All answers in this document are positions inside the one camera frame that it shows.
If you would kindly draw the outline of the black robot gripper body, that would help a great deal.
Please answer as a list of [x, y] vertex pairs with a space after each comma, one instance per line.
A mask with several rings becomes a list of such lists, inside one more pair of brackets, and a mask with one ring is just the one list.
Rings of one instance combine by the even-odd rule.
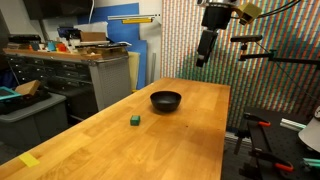
[[201, 25], [209, 30], [226, 29], [239, 0], [200, 0], [205, 8]]

